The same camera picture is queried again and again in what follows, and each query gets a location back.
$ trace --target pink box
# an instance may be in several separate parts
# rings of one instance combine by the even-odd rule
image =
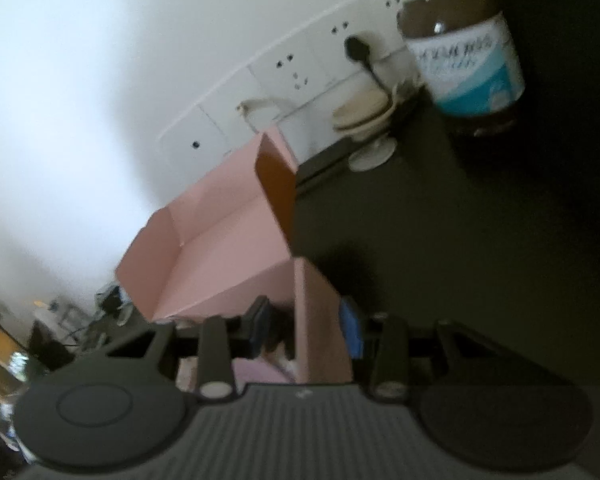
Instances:
[[[296,310],[298,380],[350,381],[340,297],[289,247],[297,168],[279,131],[258,134],[156,211],[116,276],[151,321],[234,316],[268,296]]]

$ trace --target plastic bottle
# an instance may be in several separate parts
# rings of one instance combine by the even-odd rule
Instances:
[[[401,1],[398,28],[450,132],[509,130],[525,83],[500,10],[491,0]]]

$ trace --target pink cardboard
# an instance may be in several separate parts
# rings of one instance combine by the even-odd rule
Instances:
[[[296,169],[272,129],[156,211],[116,269],[138,310],[208,316],[205,301],[288,261]]]

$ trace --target white and teal label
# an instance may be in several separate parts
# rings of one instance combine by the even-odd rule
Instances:
[[[459,117],[508,107],[525,89],[509,27],[501,14],[462,30],[408,40],[436,105]]]

